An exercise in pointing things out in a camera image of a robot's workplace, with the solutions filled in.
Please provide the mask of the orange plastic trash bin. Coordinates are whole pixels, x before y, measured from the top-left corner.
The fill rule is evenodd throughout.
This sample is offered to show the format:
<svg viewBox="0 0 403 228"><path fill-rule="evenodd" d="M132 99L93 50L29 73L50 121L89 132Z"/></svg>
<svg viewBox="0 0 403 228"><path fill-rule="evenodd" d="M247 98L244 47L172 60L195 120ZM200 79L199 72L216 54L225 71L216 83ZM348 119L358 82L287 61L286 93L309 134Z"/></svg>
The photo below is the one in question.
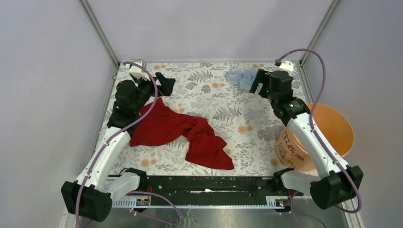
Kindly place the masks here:
<svg viewBox="0 0 403 228"><path fill-rule="evenodd" d="M335 151L346 156L354 145L354 132L349 121L336 109L318 104L314 111L314 121ZM314 163L300 140L285 128L277 144L279 160L282 164L302 172L315 169Z"/></svg>

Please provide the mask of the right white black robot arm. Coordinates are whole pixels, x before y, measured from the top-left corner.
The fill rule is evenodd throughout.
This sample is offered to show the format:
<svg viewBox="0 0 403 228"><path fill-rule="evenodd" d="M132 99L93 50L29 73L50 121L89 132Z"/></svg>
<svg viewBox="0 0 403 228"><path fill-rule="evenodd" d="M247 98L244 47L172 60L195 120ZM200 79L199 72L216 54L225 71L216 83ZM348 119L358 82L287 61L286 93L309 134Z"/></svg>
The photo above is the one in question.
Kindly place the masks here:
<svg viewBox="0 0 403 228"><path fill-rule="evenodd" d="M258 69L250 88L270 101L277 118L299 139L310 156L318 176L306 175L292 168L277 173L279 179L272 183L273 191L280 196L291 189L309 195L321 209L338 207L347 200L357 199L357 208L362 207L359 187L364 176L359 166L350 166L333 148L313 119L313 109L293 95L293 77L287 71L269 72Z"/></svg>

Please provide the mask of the light blue plastic trash bag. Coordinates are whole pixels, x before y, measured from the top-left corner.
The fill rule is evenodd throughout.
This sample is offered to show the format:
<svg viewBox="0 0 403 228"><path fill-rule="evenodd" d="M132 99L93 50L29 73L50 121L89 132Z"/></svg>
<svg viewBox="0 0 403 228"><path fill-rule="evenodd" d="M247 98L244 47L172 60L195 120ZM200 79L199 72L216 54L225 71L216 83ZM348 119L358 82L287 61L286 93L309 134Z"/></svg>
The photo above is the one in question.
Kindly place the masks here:
<svg viewBox="0 0 403 228"><path fill-rule="evenodd" d="M228 82L233 86L238 86L242 90L250 90L256 78L257 69L250 68L246 71L232 70L224 74Z"/></svg>

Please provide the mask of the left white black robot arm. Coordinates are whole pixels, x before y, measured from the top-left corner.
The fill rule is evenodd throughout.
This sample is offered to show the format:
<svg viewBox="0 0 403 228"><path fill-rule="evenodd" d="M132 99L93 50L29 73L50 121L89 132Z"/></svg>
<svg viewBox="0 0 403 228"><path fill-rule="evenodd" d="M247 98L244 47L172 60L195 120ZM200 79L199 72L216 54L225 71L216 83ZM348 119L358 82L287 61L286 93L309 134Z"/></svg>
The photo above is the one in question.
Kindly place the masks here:
<svg viewBox="0 0 403 228"><path fill-rule="evenodd" d="M117 84L112 114L101 145L76 180L62 185L61 193L70 214L102 222L113 203L124 195L131 191L142 195L147 191L146 172L138 169L127 169L111 183L107 183L107 178L115 159L142 120L141 109L151 97L170 96L175 82L157 72L153 80L132 77Z"/></svg>

